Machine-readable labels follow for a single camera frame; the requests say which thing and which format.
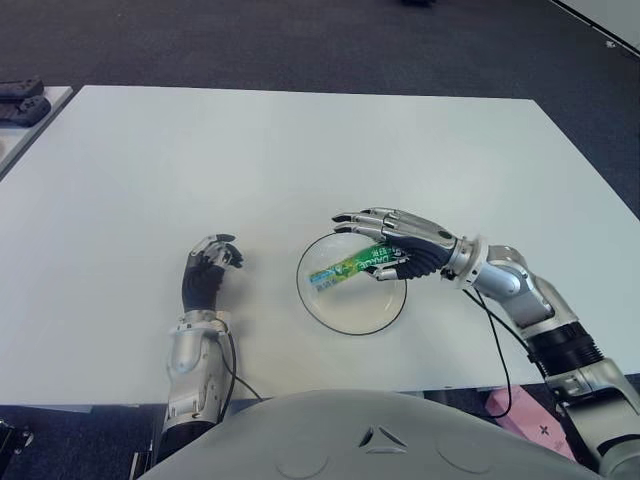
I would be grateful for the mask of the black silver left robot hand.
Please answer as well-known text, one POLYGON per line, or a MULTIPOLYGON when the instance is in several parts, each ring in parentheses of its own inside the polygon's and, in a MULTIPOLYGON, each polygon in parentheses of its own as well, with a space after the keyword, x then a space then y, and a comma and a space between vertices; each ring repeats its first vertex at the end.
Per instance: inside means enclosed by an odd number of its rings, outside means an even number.
POLYGON ((215 310, 216 298, 228 267, 241 268, 243 256, 231 234, 209 235, 189 252, 182 279, 181 297, 185 313, 215 310))

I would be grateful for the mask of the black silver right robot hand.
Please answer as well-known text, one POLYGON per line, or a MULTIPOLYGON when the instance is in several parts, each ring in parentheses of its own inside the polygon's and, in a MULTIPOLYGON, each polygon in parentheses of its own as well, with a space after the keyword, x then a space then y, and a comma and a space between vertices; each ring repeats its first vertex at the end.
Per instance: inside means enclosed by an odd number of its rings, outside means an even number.
POLYGON ((365 271, 378 281, 411 280, 446 267, 459 239, 444 227, 392 208, 372 207, 332 217, 335 233, 354 233, 399 250, 401 256, 365 271))

